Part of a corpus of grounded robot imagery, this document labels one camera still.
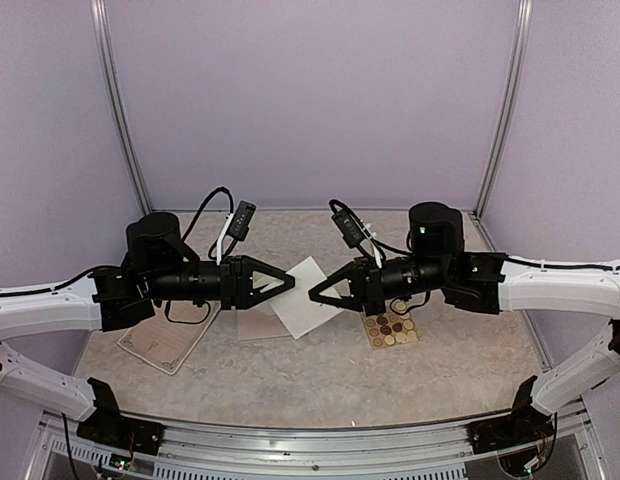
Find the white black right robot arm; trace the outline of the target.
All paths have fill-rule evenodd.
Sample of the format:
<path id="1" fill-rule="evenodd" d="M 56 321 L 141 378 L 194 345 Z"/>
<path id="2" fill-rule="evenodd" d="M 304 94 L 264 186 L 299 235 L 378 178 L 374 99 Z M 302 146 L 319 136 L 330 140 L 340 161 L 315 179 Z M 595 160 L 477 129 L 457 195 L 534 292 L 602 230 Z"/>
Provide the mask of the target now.
<path id="1" fill-rule="evenodd" d="M 520 385 L 511 414 L 501 423 L 508 442 L 525 442 L 539 429 L 541 418 L 620 373 L 620 260 L 552 263 L 469 252 L 461 212 L 440 202 L 409 209 L 407 248 L 387 259 L 385 244 L 350 207 L 337 199 L 330 200 L 329 207 L 345 243 L 361 250 L 363 241 L 369 241 L 372 250 L 311 288 L 313 302 L 373 316 L 395 300 L 428 297 L 439 290 L 447 304 L 474 313 L 544 310 L 608 319 L 577 353 Z"/>

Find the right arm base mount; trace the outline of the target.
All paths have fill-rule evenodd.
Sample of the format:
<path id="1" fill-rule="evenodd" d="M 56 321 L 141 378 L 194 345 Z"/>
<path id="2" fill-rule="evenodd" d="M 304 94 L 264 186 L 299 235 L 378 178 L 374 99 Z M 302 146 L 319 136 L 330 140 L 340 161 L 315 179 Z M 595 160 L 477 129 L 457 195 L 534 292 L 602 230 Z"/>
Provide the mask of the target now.
<path id="1" fill-rule="evenodd" d="M 519 386 L 508 414 L 471 422 L 467 426 L 474 454 L 507 449 L 555 435 L 552 416 L 532 407 L 532 387 L 537 379 L 532 376 Z"/>

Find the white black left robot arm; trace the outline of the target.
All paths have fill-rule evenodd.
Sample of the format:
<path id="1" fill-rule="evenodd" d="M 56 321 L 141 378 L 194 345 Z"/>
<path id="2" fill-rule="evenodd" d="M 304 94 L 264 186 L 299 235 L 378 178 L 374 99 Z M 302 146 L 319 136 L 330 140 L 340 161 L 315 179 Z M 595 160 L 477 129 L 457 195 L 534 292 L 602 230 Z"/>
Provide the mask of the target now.
<path id="1" fill-rule="evenodd" d="M 249 256 L 204 261 L 186 244 L 178 218 L 152 213 L 126 229 L 119 266 L 97 266 L 64 283 L 0 290 L 0 393 L 78 421 L 111 445 L 130 434 L 111 387 L 65 375 L 13 350 L 8 341 L 60 331 L 127 330 L 167 301 L 247 310 L 294 288 L 285 271 Z"/>

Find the translucent pink envelope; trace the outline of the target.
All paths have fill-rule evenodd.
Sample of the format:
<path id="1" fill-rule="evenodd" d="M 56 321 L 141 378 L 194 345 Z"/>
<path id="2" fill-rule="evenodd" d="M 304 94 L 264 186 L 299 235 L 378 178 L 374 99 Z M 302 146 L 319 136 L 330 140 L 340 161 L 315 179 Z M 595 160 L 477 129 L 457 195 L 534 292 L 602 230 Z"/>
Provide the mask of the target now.
<path id="1" fill-rule="evenodd" d="M 267 303 L 237 312 L 237 339 L 239 341 L 257 341 L 289 336 L 289 331 Z"/>

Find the beige lined letter paper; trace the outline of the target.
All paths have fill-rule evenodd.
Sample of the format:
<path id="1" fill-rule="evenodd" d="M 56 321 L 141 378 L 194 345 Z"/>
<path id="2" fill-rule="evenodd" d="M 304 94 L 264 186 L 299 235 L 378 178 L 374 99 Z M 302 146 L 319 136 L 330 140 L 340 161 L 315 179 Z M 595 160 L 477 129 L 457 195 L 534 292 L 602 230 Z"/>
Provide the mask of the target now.
<path id="1" fill-rule="evenodd" d="M 288 270 L 287 274 L 295 279 L 295 286 L 258 305 L 256 310 L 278 319 L 294 340 L 343 312 L 343 309 L 309 298 L 309 290 L 327 279 L 312 256 Z"/>

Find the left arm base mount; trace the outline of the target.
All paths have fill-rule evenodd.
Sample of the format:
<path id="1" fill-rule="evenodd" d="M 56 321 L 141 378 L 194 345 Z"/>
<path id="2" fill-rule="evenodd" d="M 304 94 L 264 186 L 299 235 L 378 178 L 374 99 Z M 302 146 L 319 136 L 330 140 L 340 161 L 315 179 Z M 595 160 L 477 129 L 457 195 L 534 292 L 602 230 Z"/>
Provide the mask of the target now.
<path id="1" fill-rule="evenodd" d="M 123 415 L 111 387 L 100 380 L 89 378 L 95 399 L 95 410 L 78 423 L 77 436 L 92 442 L 157 456 L 165 427 L 158 422 Z"/>

